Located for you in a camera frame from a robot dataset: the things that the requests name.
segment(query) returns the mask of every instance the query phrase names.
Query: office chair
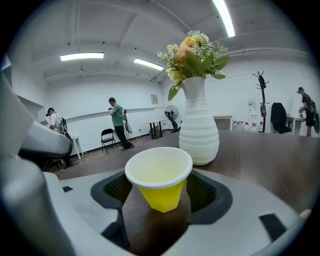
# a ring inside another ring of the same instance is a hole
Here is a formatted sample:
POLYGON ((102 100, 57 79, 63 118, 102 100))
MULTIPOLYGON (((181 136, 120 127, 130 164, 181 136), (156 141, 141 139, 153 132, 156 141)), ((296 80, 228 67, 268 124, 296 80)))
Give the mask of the office chair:
POLYGON ((287 112, 281 103, 272 104, 270 123, 273 124, 273 129, 280 134, 291 132, 291 128, 286 127, 287 112))
POLYGON ((118 145, 117 145, 116 140, 115 140, 115 137, 114 137, 114 130, 112 130, 112 129, 105 129, 105 130, 103 130, 103 131, 101 132, 101 147, 102 147, 102 152, 103 152, 104 149, 105 149, 106 153, 108 154, 107 147, 106 147, 105 143, 107 143, 107 142, 112 142, 112 141, 114 141, 114 143, 115 143, 115 145, 116 145, 116 148, 118 149, 118 145), (108 134, 112 134, 112 138, 104 138, 104 139, 102 139, 102 136, 108 135, 108 134))

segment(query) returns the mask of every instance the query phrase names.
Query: wooden table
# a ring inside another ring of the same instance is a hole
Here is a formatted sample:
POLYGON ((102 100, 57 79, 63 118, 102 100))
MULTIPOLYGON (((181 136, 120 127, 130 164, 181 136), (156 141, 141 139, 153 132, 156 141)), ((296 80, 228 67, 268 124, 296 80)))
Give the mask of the wooden table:
MULTIPOLYGON (((278 133, 219 131, 216 158, 198 169, 261 185, 297 212, 311 208, 320 184, 320 139, 278 133)), ((123 168, 135 154, 156 147, 178 147, 179 133, 141 143, 126 151, 95 158, 67 169, 60 179, 70 179, 123 168)), ((150 209, 136 187, 122 208, 131 252, 157 256, 186 230, 190 200, 186 190, 177 209, 162 214, 150 209)))
POLYGON ((165 121, 165 120, 144 122, 144 124, 150 124, 151 138, 152 139, 157 137, 155 123, 159 123, 160 137, 162 137, 161 122, 163 122, 163 121, 165 121))

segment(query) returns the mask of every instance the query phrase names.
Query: flower bouquet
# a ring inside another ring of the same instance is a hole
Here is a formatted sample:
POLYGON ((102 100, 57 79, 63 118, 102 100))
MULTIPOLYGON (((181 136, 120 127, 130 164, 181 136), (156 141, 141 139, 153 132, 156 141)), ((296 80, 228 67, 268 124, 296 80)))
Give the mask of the flower bouquet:
POLYGON ((229 56, 223 56, 228 49, 221 44, 213 44, 200 31, 190 31, 187 37, 178 46, 169 44, 168 53, 158 52, 157 56, 167 64, 166 72, 174 85, 169 90, 168 101, 171 101, 182 88, 182 81, 201 77, 206 79, 210 74, 216 79, 226 76, 221 71, 229 62, 229 56))

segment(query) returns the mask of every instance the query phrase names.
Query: ceiling light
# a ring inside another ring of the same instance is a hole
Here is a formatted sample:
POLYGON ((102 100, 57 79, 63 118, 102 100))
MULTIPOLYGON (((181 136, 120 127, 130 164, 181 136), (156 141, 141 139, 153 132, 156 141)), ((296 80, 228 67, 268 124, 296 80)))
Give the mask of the ceiling light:
POLYGON ((103 59, 103 52, 83 52, 83 53, 73 53, 61 55, 61 61, 70 61, 70 60, 78 60, 78 59, 103 59))
POLYGON ((224 0, 213 0, 215 7, 218 9, 220 16, 222 17, 226 32, 228 34, 228 37, 234 37, 235 36, 235 30, 234 26, 231 21, 231 17, 228 11, 228 8, 226 6, 226 3, 224 0))
POLYGON ((148 62, 148 61, 145 61, 145 60, 142 60, 142 59, 138 59, 138 58, 136 58, 136 59, 134 60, 134 63, 139 63, 139 64, 142 64, 142 65, 145 65, 145 66, 154 68, 154 69, 156 69, 156 70, 163 70, 163 69, 164 69, 163 66, 158 66, 158 65, 153 64, 153 63, 151 63, 151 62, 148 62))

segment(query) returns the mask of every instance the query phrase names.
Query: person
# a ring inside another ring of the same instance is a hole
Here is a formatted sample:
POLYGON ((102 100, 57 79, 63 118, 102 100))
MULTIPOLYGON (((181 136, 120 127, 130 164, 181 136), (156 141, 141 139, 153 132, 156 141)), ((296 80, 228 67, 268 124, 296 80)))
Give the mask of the person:
POLYGON ((127 142, 124 129, 124 121, 121 118, 122 107, 116 102, 115 98, 111 97, 109 103, 112 107, 109 110, 112 110, 110 115, 112 116, 112 123, 114 130, 119 140, 122 143, 123 149, 127 150, 131 148, 131 145, 127 142))
POLYGON ((305 111, 305 124, 307 126, 306 136, 310 137, 312 126, 315 126, 315 110, 313 101, 311 100, 310 96, 305 93, 305 90, 302 87, 299 87, 296 93, 302 95, 303 107, 300 108, 299 112, 302 113, 305 111))
MULTIPOLYGON (((55 112, 55 110, 50 107, 47 111, 46 116, 49 116, 49 128, 51 130, 54 130, 56 132, 59 132, 59 126, 61 125, 62 122, 62 118, 60 117, 60 115, 58 113, 55 112)), ((66 132, 64 133, 64 135, 70 140, 72 141, 70 135, 66 132)), ((74 162, 70 160, 70 158, 65 158, 63 159, 65 161, 65 168, 69 168, 72 167, 74 165, 74 162)))

